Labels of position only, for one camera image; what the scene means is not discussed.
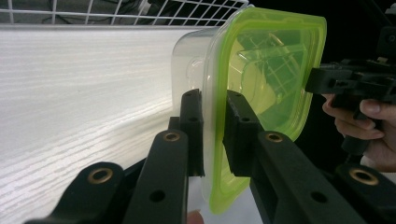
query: screw hole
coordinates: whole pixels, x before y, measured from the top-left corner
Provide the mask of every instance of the screw hole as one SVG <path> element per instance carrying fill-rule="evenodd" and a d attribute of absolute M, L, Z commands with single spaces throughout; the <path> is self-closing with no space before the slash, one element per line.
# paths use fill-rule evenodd
<path fill-rule="evenodd" d="M 149 195 L 149 199 L 154 203 L 159 203 L 165 199 L 165 192 L 162 190 L 155 190 Z"/>
<path fill-rule="evenodd" d="M 279 143 L 283 141 L 282 136 L 276 133 L 268 133 L 267 135 L 265 135 L 265 137 L 267 138 L 267 140 L 270 140 L 271 142 Z"/>
<path fill-rule="evenodd" d="M 324 194 L 317 192 L 317 191 L 312 192 L 311 197 L 318 203 L 326 203 L 327 202 L 327 197 Z"/>
<path fill-rule="evenodd" d="M 98 168 L 92 170 L 88 175 L 88 182 L 91 184 L 103 184 L 113 176 L 113 171 L 108 168 Z"/>
<path fill-rule="evenodd" d="M 372 186 L 378 184 L 378 179 L 367 171 L 361 169 L 351 169 L 349 171 L 349 174 L 352 178 L 361 182 L 362 184 Z"/>
<path fill-rule="evenodd" d="M 189 121 L 196 122 L 196 121 L 198 121 L 198 118 L 189 118 Z"/>
<path fill-rule="evenodd" d="M 175 142 L 175 141 L 177 141 L 179 138 L 180 138 L 180 135 L 179 135 L 178 133 L 166 133 L 166 134 L 163 136 L 163 139 L 164 139 L 165 141 L 168 141 L 168 142 Z"/>

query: lime green plastic lid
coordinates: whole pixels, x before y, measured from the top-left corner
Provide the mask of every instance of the lime green plastic lid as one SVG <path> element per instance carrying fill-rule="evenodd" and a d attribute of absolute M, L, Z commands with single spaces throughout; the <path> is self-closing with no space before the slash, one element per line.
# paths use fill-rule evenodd
<path fill-rule="evenodd" d="M 215 214 L 225 211 L 249 183 L 249 178 L 230 172 L 222 144 L 227 89 L 245 95 L 264 130 L 297 139 L 312 98 L 304 86 L 310 70 L 320 64 L 326 21 L 248 7 L 232 15 L 220 30 L 211 104 L 216 119 L 209 206 Z"/>

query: white wire shelf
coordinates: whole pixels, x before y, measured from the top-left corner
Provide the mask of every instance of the white wire shelf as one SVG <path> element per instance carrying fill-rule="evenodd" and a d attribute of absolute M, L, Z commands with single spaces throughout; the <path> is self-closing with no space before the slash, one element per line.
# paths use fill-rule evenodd
<path fill-rule="evenodd" d="M 221 26 L 248 0 L 3 0 L 0 23 Z"/>

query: white wooden surface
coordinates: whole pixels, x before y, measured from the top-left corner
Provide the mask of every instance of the white wooden surface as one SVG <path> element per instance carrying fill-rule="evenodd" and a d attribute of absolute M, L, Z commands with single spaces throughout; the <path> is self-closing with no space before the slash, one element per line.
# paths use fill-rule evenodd
<path fill-rule="evenodd" d="M 180 28 L 0 27 L 0 223 L 50 213 L 77 173 L 147 156 Z"/>

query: plastic container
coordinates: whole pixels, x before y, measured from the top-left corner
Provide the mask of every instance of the plastic container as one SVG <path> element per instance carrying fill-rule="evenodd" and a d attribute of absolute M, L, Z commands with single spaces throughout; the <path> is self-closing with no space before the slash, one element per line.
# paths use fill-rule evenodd
<path fill-rule="evenodd" d="M 264 130 L 297 139 L 312 98 L 304 85 L 319 66 L 325 36 L 324 18 L 248 7 L 220 28 L 189 33 L 176 43 L 174 111 L 185 91 L 202 90 L 203 194 L 213 213 L 225 211 L 249 183 L 230 172 L 222 145 L 227 89 L 247 97 Z"/>

